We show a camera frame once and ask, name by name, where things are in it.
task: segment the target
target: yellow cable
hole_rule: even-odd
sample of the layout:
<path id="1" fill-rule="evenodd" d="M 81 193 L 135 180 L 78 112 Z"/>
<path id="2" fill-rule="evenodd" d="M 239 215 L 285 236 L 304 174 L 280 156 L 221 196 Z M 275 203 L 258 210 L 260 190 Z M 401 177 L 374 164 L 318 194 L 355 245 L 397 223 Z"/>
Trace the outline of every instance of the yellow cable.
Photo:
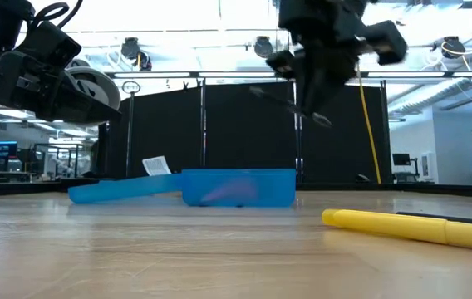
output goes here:
<path id="1" fill-rule="evenodd" d="M 367 105 L 366 105 L 366 96 L 363 92 L 363 84 L 361 82 L 361 72 L 360 72 L 360 64 L 356 66 L 356 70 L 358 73 L 358 80 L 360 81 L 360 97 L 361 97 L 361 106 L 363 107 L 363 115 L 366 118 L 366 125 L 367 125 L 367 133 L 369 134 L 369 141 L 371 142 L 371 151 L 372 151 L 372 158 L 375 163 L 375 172 L 376 172 L 376 182 L 378 184 L 382 184 L 382 180 L 380 177 L 380 166 L 378 165 L 378 157 L 376 155 L 376 148 L 375 148 L 375 141 L 372 138 L 372 129 L 371 129 L 371 122 L 369 121 L 369 114 L 367 113 Z"/>

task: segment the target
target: blue plastic container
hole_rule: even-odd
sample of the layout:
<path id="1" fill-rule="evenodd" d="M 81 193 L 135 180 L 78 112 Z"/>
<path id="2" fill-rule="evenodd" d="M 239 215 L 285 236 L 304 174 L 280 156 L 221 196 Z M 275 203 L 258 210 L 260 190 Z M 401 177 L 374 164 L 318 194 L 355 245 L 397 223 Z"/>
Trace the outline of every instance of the blue plastic container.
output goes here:
<path id="1" fill-rule="evenodd" d="M 295 169 L 192 169 L 181 179 L 190 206 L 281 208 L 295 200 Z"/>
<path id="2" fill-rule="evenodd" d="M 148 176 L 137 179 L 101 181 L 68 189 L 74 203 L 102 203 L 119 199 L 161 194 L 181 190 L 181 174 Z"/>

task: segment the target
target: white ceiling pipe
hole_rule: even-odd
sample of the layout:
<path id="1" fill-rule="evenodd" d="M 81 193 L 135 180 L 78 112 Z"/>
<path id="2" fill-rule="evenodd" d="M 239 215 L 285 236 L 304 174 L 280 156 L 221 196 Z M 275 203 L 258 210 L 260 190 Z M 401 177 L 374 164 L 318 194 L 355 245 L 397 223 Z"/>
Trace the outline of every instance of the white ceiling pipe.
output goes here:
<path id="1" fill-rule="evenodd" d="M 468 71 L 465 66 L 457 71 Z M 422 106 L 432 105 L 435 101 L 450 95 L 453 92 L 460 92 L 460 88 L 464 89 L 466 84 L 470 84 L 470 78 L 453 78 L 443 81 L 440 84 L 422 86 L 411 93 L 402 96 L 393 101 L 388 107 L 389 113 L 405 112 L 405 110 L 416 109 L 419 110 Z"/>

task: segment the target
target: white label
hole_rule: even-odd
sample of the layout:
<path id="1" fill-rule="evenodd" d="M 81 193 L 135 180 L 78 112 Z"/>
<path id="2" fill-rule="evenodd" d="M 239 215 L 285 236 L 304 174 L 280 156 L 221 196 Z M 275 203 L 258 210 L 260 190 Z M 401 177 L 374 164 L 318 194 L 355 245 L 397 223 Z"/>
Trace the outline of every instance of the white label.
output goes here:
<path id="1" fill-rule="evenodd" d="M 142 164 L 144 165 L 145 171 L 149 176 L 171 174 L 170 168 L 168 167 L 166 158 L 164 156 L 143 159 Z"/>

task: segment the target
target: metal pole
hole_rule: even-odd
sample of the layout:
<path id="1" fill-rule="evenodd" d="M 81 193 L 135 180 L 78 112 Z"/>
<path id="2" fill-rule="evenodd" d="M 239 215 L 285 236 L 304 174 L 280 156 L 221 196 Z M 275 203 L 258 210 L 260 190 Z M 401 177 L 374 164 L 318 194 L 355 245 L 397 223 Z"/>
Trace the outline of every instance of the metal pole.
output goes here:
<path id="1" fill-rule="evenodd" d="M 127 158 L 125 161 L 125 177 L 130 177 L 130 170 L 132 166 L 131 156 L 132 156 L 132 135 L 133 135 L 133 114 L 135 108 L 135 94 L 140 91 L 140 85 L 135 81 L 127 81 L 121 86 L 121 89 L 124 92 L 130 94 L 129 102 L 129 125 L 127 130 Z"/>
<path id="2" fill-rule="evenodd" d="M 200 82 L 201 84 L 201 98 L 200 98 L 200 132 L 201 132 L 201 157 L 200 157 L 200 165 L 204 167 L 206 165 L 206 107 L 205 107 L 205 99 L 206 99 L 206 79 Z"/>
<path id="3" fill-rule="evenodd" d="M 382 120 L 384 128 L 384 145 L 382 149 L 385 151 L 383 157 L 380 158 L 380 168 L 382 175 L 382 183 L 392 183 L 393 182 L 393 172 L 391 169 L 391 139 L 389 131 L 389 114 L 387 111 L 387 106 L 389 102 L 387 100 L 387 82 L 386 80 L 380 81 L 380 101 L 382 105 Z"/>
<path id="4" fill-rule="evenodd" d="M 129 178 L 130 176 L 130 156 L 132 148 L 130 146 L 132 135 L 133 135 L 133 111 L 135 107 L 135 93 L 130 93 L 129 101 L 129 126 L 127 128 L 127 161 L 125 162 L 125 176 Z"/>
<path id="5" fill-rule="evenodd" d="M 107 152 L 108 152 L 108 143 L 109 143 L 109 122 L 107 121 L 104 124 L 101 124 L 98 126 L 98 131 L 97 131 L 97 155 L 94 158 L 94 161 L 92 161 L 93 164 L 96 165 L 96 167 L 92 167 L 92 169 L 96 169 L 98 174 L 104 174 L 106 175 L 107 173 Z"/>
<path id="6" fill-rule="evenodd" d="M 293 104 L 297 105 L 297 84 L 295 82 L 292 83 L 292 89 Z M 295 121 L 295 150 L 297 155 L 295 171 L 297 173 L 297 181 L 302 182 L 302 117 L 297 113 L 293 113 L 293 118 Z"/>
<path id="7" fill-rule="evenodd" d="M 56 154 L 57 161 L 55 163 L 55 178 L 57 177 L 57 173 L 59 172 L 59 148 L 56 148 L 56 149 L 57 149 L 57 154 Z"/>
<path id="8" fill-rule="evenodd" d="M 73 177 L 74 178 L 77 177 L 77 160 L 79 160 L 79 146 L 80 145 L 76 145 L 76 165 L 74 166 L 75 168 L 73 169 Z"/>
<path id="9" fill-rule="evenodd" d="M 68 167 L 70 167 L 70 163 L 71 163 L 71 151 L 68 150 Z"/>

